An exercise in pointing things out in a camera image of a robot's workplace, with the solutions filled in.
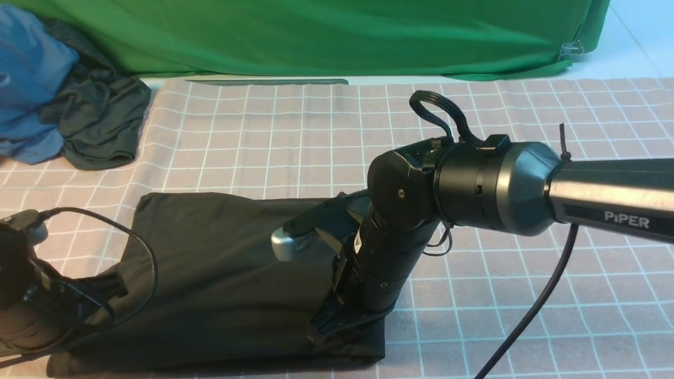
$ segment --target power cord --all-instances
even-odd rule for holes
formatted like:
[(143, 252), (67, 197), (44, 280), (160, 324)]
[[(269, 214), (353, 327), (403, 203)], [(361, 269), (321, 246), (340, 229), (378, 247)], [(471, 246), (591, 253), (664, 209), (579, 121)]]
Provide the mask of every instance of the power cord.
[[(92, 339), (95, 339), (96, 337), (98, 337), (102, 333), (104, 333), (104, 332), (106, 332), (106, 331), (108, 331), (112, 328), (118, 327), (119, 325), (121, 325), (124, 322), (132, 319), (133, 317), (136, 317), (140, 312), (142, 312), (148, 306), (150, 301), (152, 301), (152, 299), (154, 298), (154, 294), (157, 292), (158, 277), (159, 277), (157, 258), (156, 258), (156, 255), (154, 254), (154, 251), (152, 250), (150, 245), (147, 243), (147, 241), (145, 241), (145, 239), (143, 239), (143, 237), (141, 237), (140, 235), (138, 235), (138, 233), (136, 233), (135, 231), (132, 231), (131, 229), (125, 227), (122, 224), (119, 224), (119, 223), (117, 223), (117, 222), (115, 222), (115, 221), (113, 221), (113, 220), (111, 220), (111, 219), (109, 219), (109, 218), (107, 218), (107, 217), (105, 217), (101, 214), (98, 214), (98, 213), (95, 213), (95, 212), (92, 212), (92, 211), (86, 210), (86, 209), (73, 208), (73, 207), (59, 207), (59, 208), (54, 208), (54, 209), (51, 209), (51, 210), (45, 210), (45, 211), (41, 212), (40, 215), (42, 217), (42, 221), (45, 222), (45, 221), (49, 220), (50, 218), (56, 216), (57, 214), (66, 213), (66, 212), (83, 214), (85, 216), (95, 218), (95, 219), (97, 219), (99, 221), (102, 221), (102, 222), (104, 222), (104, 223), (106, 223), (106, 224), (108, 224), (108, 225), (110, 225), (114, 228), (119, 229), (120, 231), (126, 233), (128, 236), (135, 238), (143, 246), (143, 248), (147, 251), (148, 257), (150, 259), (150, 264), (151, 264), (151, 267), (152, 267), (152, 288), (150, 289), (150, 294), (145, 298), (145, 301), (143, 301), (143, 303), (141, 305), (139, 305), (136, 309), (134, 309), (134, 311), (132, 311), (128, 315), (122, 317), (120, 320), (111, 322), (110, 325), (107, 328), (97, 330), (97, 331), (95, 331), (91, 334), (88, 334), (88, 335), (86, 335), (86, 336), (84, 336), (80, 339), (70, 341), (69, 343), (66, 343), (64, 345), (57, 345), (57, 346), (54, 346), (50, 349), (40, 351), (38, 353), (24, 354), (24, 355), (22, 355), (20, 357), (17, 357), (17, 358), (9, 359), (7, 361), (2, 361), (2, 362), (0, 362), (0, 370), (2, 370), (4, 368), (8, 368), (10, 366), (18, 365), (18, 364), (21, 364), (21, 363), (34, 361), (35, 359), (40, 359), (41, 357), (45, 357), (45, 356), (48, 356), (48, 355), (60, 353), (62, 351), (68, 351), (70, 349), (74, 349), (74, 348), (80, 346), (83, 343), (91, 341)], [(76, 287), (73, 287), (73, 286), (70, 286), (70, 287), (73, 290), (78, 291), (78, 289)], [(107, 316), (109, 318), (112, 317), (112, 314), (109, 313), (109, 311), (107, 310), (107, 307), (104, 304), (101, 304), (99, 301), (96, 301), (95, 299), (92, 299), (89, 296), (85, 296), (85, 297), (88, 300), (93, 301), (96, 305), (100, 306), (107, 313)]]

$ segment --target green backdrop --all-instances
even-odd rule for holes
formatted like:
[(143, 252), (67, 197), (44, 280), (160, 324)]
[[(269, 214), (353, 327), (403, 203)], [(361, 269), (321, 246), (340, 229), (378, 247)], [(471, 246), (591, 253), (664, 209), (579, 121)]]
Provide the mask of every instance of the green backdrop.
[(558, 74), (596, 48), (609, 0), (9, 0), (141, 76)]

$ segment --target black device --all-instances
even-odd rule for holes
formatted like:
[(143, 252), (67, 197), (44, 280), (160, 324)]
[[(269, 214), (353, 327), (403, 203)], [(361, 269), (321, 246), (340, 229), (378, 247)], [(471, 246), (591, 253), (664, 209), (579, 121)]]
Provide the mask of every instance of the black device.
[[(458, 141), (422, 102), (450, 115)], [(450, 248), (450, 229), (456, 225), (534, 236), (553, 223), (571, 224), (548, 285), (477, 378), (487, 375), (550, 296), (578, 225), (674, 241), (674, 159), (576, 162), (565, 150), (563, 125), (558, 155), (540, 142), (512, 142), (505, 135), (478, 139), (461, 110), (433, 92), (416, 91), (410, 106), (446, 135), (378, 156), (368, 170), (367, 189), (328, 199), (272, 235), (279, 260), (293, 259), (318, 238), (337, 253), (332, 290), (307, 324), (307, 337), (315, 343), (334, 334), (348, 338), (365, 332), (386, 317), (440, 224), (446, 228), (442, 241), (449, 238)], [(147, 249), (154, 288), (134, 312), (120, 319), (107, 305), (110, 298), (125, 295), (118, 277), (69, 279), (36, 257), (33, 246), (47, 237), (44, 221), (67, 211), (116, 226)], [(87, 210), (28, 210), (10, 216), (0, 221), (0, 252), (0, 357), (21, 355), (0, 362), (0, 368), (80, 346), (142, 311), (156, 290), (156, 261), (147, 243)], [(108, 322), (89, 323), (99, 312)]]
[[(422, 102), (450, 115), (457, 142), (447, 123)], [(379, 155), (367, 172), (367, 190), (326, 200), (272, 236), (279, 260), (293, 259), (317, 238), (337, 253), (332, 290), (308, 323), (310, 340), (367, 330), (387, 316), (421, 255), (436, 255), (425, 249), (440, 224), (450, 249), (456, 225), (531, 237), (553, 223), (570, 224), (551, 280), (476, 376), (484, 378), (554, 290), (579, 225), (674, 242), (674, 159), (572, 161), (563, 124), (557, 154), (541, 142), (512, 142), (507, 135), (482, 141), (461, 110), (433, 92), (416, 91), (410, 106), (446, 136)]]
[[(97, 218), (136, 238), (152, 261), (153, 288), (134, 311), (116, 315), (109, 301), (126, 296), (122, 278), (113, 272), (71, 279), (41, 260), (34, 247), (48, 237), (45, 221), (62, 212)], [(99, 214), (79, 208), (25, 210), (0, 219), (0, 368), (32, 361), (79, 346), (142, 311), (154, 294), (156, 260), (138, 234)], [(93, 322), (99, 313), (103, 322)]]

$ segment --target robotic arm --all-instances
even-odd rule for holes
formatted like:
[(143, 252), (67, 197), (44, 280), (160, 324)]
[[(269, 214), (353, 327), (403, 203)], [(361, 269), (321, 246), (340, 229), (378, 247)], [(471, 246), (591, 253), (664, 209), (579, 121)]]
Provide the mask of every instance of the robotic arm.
[[(450, 114), (459, 142), (421, 101)], [(448, 231), (461, 225), (522, 236), (538, 235), (553, 223), (572, 224), (557, 278), (491, 367), (554, 289), (578, 225), (674, 242), (674, 159), (571, 161), (563, 125), (560, 156), (540, 142), (511, 142), (505, 135), (481, 141), (470, 133), (458, 107), (432, 92), (417, 91), (410, 105), (447, 136), (378, 156), (369, 167), (366, 190), (329, 199), (272, 236), (279, 260), (292, 259), (316, 237), (337, 253), (332, 290), (309, 322), (310, 340), (365, 331), (388, 315), (440, 223)], [(491, 367), (485, 366), (478, 378)]]

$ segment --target black cable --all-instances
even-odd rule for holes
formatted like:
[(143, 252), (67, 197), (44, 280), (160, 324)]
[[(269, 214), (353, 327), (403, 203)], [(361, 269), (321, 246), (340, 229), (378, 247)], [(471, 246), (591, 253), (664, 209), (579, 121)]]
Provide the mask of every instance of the black cable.
[(440, 242), (436, 243), (435, 245), (428, 244), (428, 245), (426, 245), (426, 246), (427, 246), (427, 247), (438, 247), (438, 246), (442, 246), (442, 244), (445, 243), (445, 241), (448, 240), (448, 241), (449, 241), (449, 246), (447, 247), (447, 250), (445, 250), (444, 252), (442, 252), (442, 253), (440, 253), (440, 254), (423, 252), (423, 254), (424, 254), (425, 256), (431, 256), (431, 257), (442, 257), (442, 256), (446, 256), (446, 255), (450, 252), (450, 250), (452, 249), (452, 245), (454, 244), (454, 240), (452, 239), (452, 233), (450, 232), (450, 229), (452, 228), (452, 226), (451, 226), (449, 223), (443, 223), (443, 225), (445, 225), (445, 233), (443, 233), (443, 234), (442, 234), (442, 237), (440, 237)]
[(103, 330), (98, 330), (96, 332), (93, 332), (92, 334), (89, 334), (89, 335), (87, 335), (85, 337), (82, 337), (80, 339), (76, 339), (74, 341), (70, 341), (69, 343), (66, 343), (64, 345), (57, 345), (57, 346), (54, 346), (50, 349), (40, 351), (38, 353), (24, 354), (21, 357), (9, 359), (7, 361), (2, 361), (2, 362), (0, 362), (0, 370), (2, 370), (4, 368), (11, 367), (11, 366), (14, 366), (14, 365), (18, 365), (18, 364), (21, 364), (21, 363), (34, 361), (35, 359), (40, 359), (41, 357), (45, 357), (45, 356), (48, 356), (48, 355), (60, 353), (62, 351), (68, 351), (70, 349), (74, 349), (74, 348), (80, 346), (81, 344), (83, 344), (85, 342), (91, 341), (92, 339), (101, 335), (103, 332), (106, 332), (106, 331), (108, 331), (112, 328), (115, 328), (115, 327), (123, 324), (124, 322), (130, 320), (131, 318), (137, 316), (140, 312), (142, 312), (145, 309), (145, 307), (147, 307), (147, 305), (150, 303), (150, 301), (152, 301), (152, 298), (154, 297), (154, 294), (157, 291), (158, 277), (159, 277), (157, 258), (154, 254), (154, 251), (152, 250), (150, 245), (145, 241), (145, 239), (143, 239), (143, 237), (141, 237), (135, 231), (132, 231), (131, 229), (125, 227), (122, 224), (119, 224), (119, 223), (117, 223), (117, 222), (115, 222), (115, 221), (113, 221), (113, 220), (111, 220), (111, 219), (109, 219), (109, 218), (107, 218), (103, 215), (100, 215), (98, 213), (95, 213), (95, 212), (92, 212), (92, 211), (86, 210), (86, 209), (72, 208), (72, 207), (60, 207), (60, 208), (54, 208), (54, 209), (51, 209), (51, 210), (45, 210), (44, 212), (41, 212), (40, 215), (42, 216), (42, 221), (46, 221), (46, 220), (50, 219), (51, 217), (54, 217), (57, 214), (64, 213), (64, 212), (79, 213), (79, 214), (83, 214), (85, 216), (95, 218), (97, 220), (100, 220), (100, 221), (112, 226), (112, 227), (115, 227), (115, 228), (119, 229), (120, 231), (128, 234), (130, 237), (133, 237), (138, 242), (140, 242), (140, 244), (143, 245), (143, 247), (147, 251), (147, 253), (150, 257), (151, 265), (152, 265), (152, 288), (150, 290), (150, 294), (145, 298), (145, 301), (143, 301), (143, 303), (141, 305), (139, 305), (133, 312), (131, 312), (130, 314), (128, 314), (124, 317), (122, 317), (122, 319), (112, 323), (108, 328), (105, 328)]
[[(566, 134), (564, 132), (564, 124), (559, 124), (559, 141), (561, 143), (561, 160), (563, 162), (571, 161), (571, 153), (566, 150)], [(489, 358), (489, 361), (482, 367), (482, 370), (475, 376), (475, 379), (484, 379), (487, 377), (487, 374), (499, 363), (499, 360), (506, 354), (508, 349), (517, 341), (517, 338), (524, 332), (527, 326), (536, 318), (536, 315), (540, 312), (541, 308), (545, 305), (545, 302), (550, 298), (552, 292), (555, 290), (555, 287), (559, 283), (566, 265), (569, 263), (571, 258), (571, 252), (574, 250), (574, 244), (576, 243), (576, 236), (578, 235), (578, 224), (571, 224), (569, 227), (569, 234), (566, 237), (566, 243), (564, 244), (564, 250), (561, 252), (561, 257), (553, 271), (550, 280), (547, 285), (539, 295), (539, 298), (536, 299), (534, 305), (531, 306), (529, 312), (524, 315), (522, 321), (513, 329), (513, 331), (508, 335), (505, 341), (499, 346), (498, 350)]]
[(482, 144), (482, 140), (477, 138), (472, 133), (466, 120), (466, 115), (461, 111), (458, 105), (450, 99), (431, 91), (417, 90), (410, 96), (410, 107), (422, 119), (429, 123), (440, 126), (447, 137), (452, 137), (452, 130), (445, 121), (442, 121), (438, 116), (434, 115), (426, 109), (421, 102), (435, 105), (447, 113), (456, 124), (456, 130), (459, 133), (460, 139), (477, 147)]

